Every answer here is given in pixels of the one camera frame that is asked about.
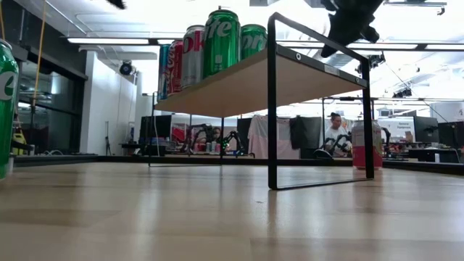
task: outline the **blue soda can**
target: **blue soda can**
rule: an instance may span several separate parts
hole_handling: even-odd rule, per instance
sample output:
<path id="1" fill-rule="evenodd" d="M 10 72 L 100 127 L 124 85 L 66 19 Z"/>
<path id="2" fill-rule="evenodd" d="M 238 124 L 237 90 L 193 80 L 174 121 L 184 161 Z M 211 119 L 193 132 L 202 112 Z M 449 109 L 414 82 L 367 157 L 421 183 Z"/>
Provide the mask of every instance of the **blue soda can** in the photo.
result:
<path id="1" fill-rule="evenodd" d="M 159 70 L 158 70 L 158 101 L 167 99 L 167 56 L 170 44 L 162 44 L 159 47 Z"/>

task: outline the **green soda can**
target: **green soda can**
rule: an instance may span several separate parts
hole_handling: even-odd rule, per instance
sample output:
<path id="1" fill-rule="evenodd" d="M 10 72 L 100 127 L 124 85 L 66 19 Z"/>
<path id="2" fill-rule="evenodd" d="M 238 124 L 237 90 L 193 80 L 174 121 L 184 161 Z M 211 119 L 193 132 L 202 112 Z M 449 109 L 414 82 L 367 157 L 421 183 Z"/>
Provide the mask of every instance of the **green soda can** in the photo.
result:
<path id="1" fill-rule="evenodd" d="M 244 25 L 241 28 L 241 59 L 256 54 L 266 48 L 268 33 L 261 25 Z"/>
<path id="2" fill-rule="evenodd" d="M 19 69 L 13 57 L 12 47 L 3 40 L 0 40 L 0 57 L 0 180 L 2 180 L 6 178 L 8 171 Z"/>
<path id="3" fill-rule="evenodd" d="M 234 12 L 224 9 L 212 12 L 203 37 L 203 78 L 240 61 L 240 22 Z"/>

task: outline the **person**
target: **person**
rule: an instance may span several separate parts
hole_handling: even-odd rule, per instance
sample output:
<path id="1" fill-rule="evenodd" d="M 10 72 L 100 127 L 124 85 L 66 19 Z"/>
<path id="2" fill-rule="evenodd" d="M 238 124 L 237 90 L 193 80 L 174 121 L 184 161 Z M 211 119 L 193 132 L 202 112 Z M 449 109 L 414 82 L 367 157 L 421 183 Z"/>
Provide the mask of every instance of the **person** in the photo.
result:
<path id="1" fill-rule="evenodd" d="M 347 135 L 348 132 L 341 126 L 341 116 L 337 113 L 331 113 L 331 127 L 327 129 L 326 131 L 326 138 L 333 138 L 334 140 L 337 140 L 339 135 Z M 347 148 L 346 149 L 351 149 L 352 145 L 351 142 L 347 141 L 345 138 L 340 139 L 339 145 L 342 146 L 343 144 L 347 143 Z M 329 141 L 326 144 L 326 151 L 332 149 L 332 146 L 335 146 L 333 141 Z M 345 156 L 345 153 L 340 149 L 340 147 L 336 147 L 335 150 L 333 151 L 333 156 L 334 157 L 343 157 Z"/>

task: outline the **coca-cola can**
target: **coca-cola can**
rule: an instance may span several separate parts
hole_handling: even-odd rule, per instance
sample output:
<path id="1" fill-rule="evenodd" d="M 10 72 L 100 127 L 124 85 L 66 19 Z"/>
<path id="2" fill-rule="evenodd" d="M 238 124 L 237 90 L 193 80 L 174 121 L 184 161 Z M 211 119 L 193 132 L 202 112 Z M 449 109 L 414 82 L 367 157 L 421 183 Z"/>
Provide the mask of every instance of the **coca-cola can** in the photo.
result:
<path id="1" fill-rule="evenodd" d="M 192 25 L 183 37 L 182 89 L 203 79 L 203 35 L 203 25 Z"/>
<path id="2" fill-rule="evenodd" d="M 169 54 L 167 56 L 167 95 L 182 91 L 182 40 L 176 40 L 169 46 Z"/>

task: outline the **yellow cable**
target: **yellow cable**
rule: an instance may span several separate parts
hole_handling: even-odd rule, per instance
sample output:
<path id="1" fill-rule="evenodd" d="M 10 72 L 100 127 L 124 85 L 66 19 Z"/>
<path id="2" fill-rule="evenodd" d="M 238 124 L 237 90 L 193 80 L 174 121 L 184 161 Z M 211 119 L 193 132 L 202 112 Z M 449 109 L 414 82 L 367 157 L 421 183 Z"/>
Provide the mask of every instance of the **yellow cable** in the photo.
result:
<path id="1" fill-rule="evenodd" d="M 43 0 L 43 14 L 42 14 L 42 29 L 41 29 L 41 41 L 38 46 L 38 60 L 37 60 L 37 73 L 36 73 L 36 87 L 34 88 L 34 96 L 32 100 L 33 108 L 36 107 L 37 89 L 38 89 L 38 77 L 39 70 L 41 69 L 41 58 L 42 58 L 42 45 L 44 43 L 44 29 L 45 29 L 45 17 L 46 17 L 46 0 Z"/>
<path id="2" fill-rule="evenodd" d="M 3 9 L 1 8 L 1 2 L 0 2 L 0 21 L 1 21 L 1 37 L 5 41 L 5 26 L 3 24 Z"/>

